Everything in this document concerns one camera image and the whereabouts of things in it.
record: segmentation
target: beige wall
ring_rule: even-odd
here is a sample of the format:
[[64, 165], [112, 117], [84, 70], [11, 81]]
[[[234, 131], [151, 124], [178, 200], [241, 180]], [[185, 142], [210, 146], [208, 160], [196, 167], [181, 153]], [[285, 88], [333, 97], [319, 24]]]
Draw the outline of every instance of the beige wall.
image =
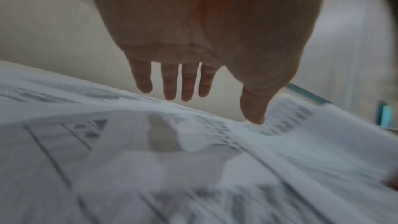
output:
[[[92, 0], [0, 0], [0, 6], [0, 59], [138, 92]], [[326, 0], [295, 83], [370, 120], [380, 92], [368, 86], [380, 81], [391, 55], [383, 39], [391, 37], [389, 22], [380, 0]], [[162, 98], [158, 64], [152, 79], [151, 96]], [[223, 68], [208, 98], [175, 102], [242, 120], [240, 91]]]

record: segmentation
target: wall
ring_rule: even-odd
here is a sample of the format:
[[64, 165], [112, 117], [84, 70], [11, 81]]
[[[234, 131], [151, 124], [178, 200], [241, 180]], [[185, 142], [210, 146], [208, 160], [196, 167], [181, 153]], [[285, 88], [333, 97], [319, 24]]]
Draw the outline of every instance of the wall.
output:
[[[0, 59], [138, 92], [92, 0], [0, 0], [0, 6]], [[294, 82], [371, 120], [379, 91], [368, 87], [380, 81], [391, 56], [384, 40], [391, 37], [389, 22], [382, 0], [325, 0]], [[151, 96], [162, 98], [158, 64], [152, 79]], [[175, 102], [242, 120], [240, 91], [223, 68], [208, 98]]]

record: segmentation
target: hand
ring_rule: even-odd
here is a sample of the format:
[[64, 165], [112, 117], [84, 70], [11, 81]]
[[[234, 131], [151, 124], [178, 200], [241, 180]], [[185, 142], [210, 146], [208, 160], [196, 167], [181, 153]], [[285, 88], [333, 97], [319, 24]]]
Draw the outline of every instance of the hand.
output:
[[209, 94], [226, 66], [244, 84], [243, 115], [261, 124], [271, 98], [294, 77], [322, 0], [95, 0], [143, 93], [152, 90], [151, 62], [161, 63], [165, 98], [176, 96], [182, 64], [183, 101]]

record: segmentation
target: blurred background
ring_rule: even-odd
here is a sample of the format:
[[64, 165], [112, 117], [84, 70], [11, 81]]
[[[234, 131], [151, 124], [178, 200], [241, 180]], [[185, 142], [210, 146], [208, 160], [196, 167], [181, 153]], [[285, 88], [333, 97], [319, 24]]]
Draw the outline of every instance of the blurred background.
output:
[[[394, 111], [396, 4], [325, 0], [292, 83], [369, 122], [381, 102]], [[139, 93], [93, 0], [0, 0], [0, 6], [0, 60]], [[159, 64], [152, 80], [149, 95], [164, 99]], [[240, 93], [241, 84], [222, 68], [207, 98], [173, 102], [240, 121]]]

